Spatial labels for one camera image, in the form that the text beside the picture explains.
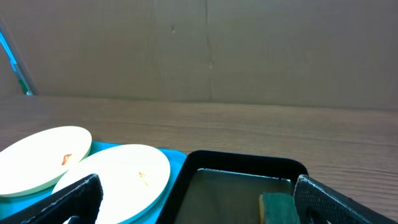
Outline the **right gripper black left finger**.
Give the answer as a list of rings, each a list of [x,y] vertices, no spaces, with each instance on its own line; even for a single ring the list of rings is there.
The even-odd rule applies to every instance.
[[[94,223],[103,188],[96,174],[72,183],[51,196],[1,220],[1,224]]]

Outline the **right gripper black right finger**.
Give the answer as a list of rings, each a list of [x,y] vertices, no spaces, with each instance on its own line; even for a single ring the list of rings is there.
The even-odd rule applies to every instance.
[[[396,224],[308,175],[298,177],[294,203],[301,223]]]

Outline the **green and yellow sponge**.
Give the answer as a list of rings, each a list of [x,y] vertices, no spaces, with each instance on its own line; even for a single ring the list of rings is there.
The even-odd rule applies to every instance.
[[[259,196],[260,224],[300,224],[294,198],[284,193],[264,192]]]

